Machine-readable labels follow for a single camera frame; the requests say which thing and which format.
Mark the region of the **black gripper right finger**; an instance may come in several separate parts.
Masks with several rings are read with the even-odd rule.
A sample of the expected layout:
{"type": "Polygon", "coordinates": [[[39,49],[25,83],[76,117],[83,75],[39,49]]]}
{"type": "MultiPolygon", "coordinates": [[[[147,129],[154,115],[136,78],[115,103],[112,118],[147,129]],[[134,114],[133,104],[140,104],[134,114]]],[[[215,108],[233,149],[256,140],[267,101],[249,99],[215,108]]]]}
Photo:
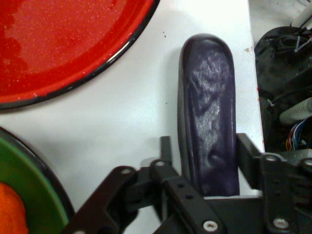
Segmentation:
{"type": "Polygon", "coordinates": [[[312,232],[312,168],[307,159],[291,165],[275,153],[261,153],[246,134],[236,135],[238,166],[252,189],[262,192],[266,234],[312,232]]]}

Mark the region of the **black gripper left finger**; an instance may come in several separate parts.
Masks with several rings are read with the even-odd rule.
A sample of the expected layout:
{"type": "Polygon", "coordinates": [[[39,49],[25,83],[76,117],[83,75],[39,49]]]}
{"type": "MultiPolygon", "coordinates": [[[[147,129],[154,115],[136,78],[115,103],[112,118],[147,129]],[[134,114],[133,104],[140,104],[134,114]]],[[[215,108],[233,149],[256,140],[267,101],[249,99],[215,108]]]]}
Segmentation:
{"type": "Polygon", "coordinates": [[[139,170],[114,168],[63,229],[65,234],[121,234],[138,211],[153,207],[158,234],[225,234],[216,211],[172,167],[171,139],[160,138],[160,158],[139,170]]]}

